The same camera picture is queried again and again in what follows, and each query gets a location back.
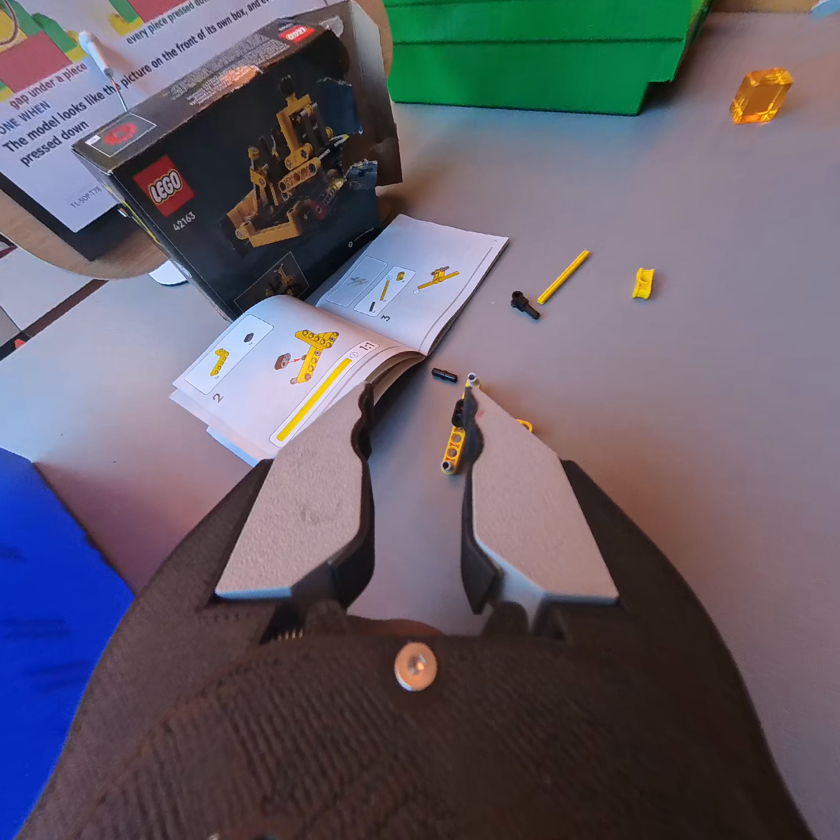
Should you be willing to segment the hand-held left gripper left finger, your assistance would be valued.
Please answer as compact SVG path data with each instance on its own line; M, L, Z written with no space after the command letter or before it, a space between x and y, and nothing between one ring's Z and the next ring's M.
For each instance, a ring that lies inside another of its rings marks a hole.
M215 595L228 601L352 604L375 567L370 425L357 385L274 458Z

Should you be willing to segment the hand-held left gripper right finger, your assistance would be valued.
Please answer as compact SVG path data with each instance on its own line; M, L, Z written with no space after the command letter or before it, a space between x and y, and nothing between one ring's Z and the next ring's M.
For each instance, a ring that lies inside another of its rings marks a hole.
M617 604L560 457L479 387L463 402L460 576L472 613Z

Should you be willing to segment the yellow lego beam assembly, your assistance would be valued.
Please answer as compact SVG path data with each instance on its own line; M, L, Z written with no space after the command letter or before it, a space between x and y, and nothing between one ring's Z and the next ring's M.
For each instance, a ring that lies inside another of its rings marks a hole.
M466 426L464 411L466 388L471 387L474 390L480 390L481 387L480 378L475 372L468 373L464 384L465 390L462 392L462 396L457 400L452 414L451 430L441 463L441 470L446 476L454 476L458 473L461 456L465 446ZM523 418L517 418L517 422L533 434L533 425L530 421Z

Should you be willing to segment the yellow lego axle rod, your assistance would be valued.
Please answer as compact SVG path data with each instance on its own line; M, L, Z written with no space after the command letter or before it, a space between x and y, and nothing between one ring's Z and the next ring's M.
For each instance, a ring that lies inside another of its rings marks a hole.
M591 256L591 251L589 249L585 249L577 255L571 263L564 268L561 273L557 276L557 278L544 290L538 297L538 304L540 306L545 305L562 286L572 278L573 274L583 266L586 260Z

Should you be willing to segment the lego instruction booklet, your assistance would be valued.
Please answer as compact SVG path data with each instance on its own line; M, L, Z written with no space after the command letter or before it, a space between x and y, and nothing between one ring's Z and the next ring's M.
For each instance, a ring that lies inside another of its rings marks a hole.
M434 350L508 239L397 216L317 300L245 305L171 400L254 466L359 385L378 398Z

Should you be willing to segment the amber transparent cube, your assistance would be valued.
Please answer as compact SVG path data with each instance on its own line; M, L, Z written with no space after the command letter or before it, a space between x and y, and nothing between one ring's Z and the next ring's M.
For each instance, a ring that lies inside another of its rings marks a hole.
M781 109L794 77L785 68L754 70L742 80L730 106L734 124L768 123Z

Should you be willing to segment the black lego set box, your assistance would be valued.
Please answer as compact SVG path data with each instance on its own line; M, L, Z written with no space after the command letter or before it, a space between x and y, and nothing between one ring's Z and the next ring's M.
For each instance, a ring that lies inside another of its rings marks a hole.
M230 320L318 288L402 180L380 29L356 2L268 22L72 150Z

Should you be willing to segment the blue plastic bin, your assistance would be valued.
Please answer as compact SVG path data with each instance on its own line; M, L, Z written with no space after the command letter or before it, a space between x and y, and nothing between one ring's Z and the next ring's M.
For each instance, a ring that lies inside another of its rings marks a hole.
M30 814L133 594L37 468L1 451L1 837Z

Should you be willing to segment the printed instruction sheet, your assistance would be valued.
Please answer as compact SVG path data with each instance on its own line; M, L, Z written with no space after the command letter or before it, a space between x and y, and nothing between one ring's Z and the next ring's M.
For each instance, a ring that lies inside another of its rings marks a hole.
M122 106L77 33L95 35L128 108L316 1L2 2L2 175L72 233L114 201L71 150Z

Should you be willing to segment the green plastic bin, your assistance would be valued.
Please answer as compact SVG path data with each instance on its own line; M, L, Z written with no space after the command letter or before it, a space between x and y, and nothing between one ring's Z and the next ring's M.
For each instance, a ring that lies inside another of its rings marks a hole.
M390 1L396 102L635 116L708 1Z

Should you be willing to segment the white handled screwdriver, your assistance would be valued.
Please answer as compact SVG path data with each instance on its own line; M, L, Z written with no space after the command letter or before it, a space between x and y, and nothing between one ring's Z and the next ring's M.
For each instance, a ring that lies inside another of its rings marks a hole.
M100 45L97 37L86 30L80 30L77 33L77 41L79 47L85 51L97 68L99 68L102 75L107 79L110 88L116 92L123 112L128 112L129 108L123 97L115 70L111 67L108 59L105 57L102 51L102 46Z

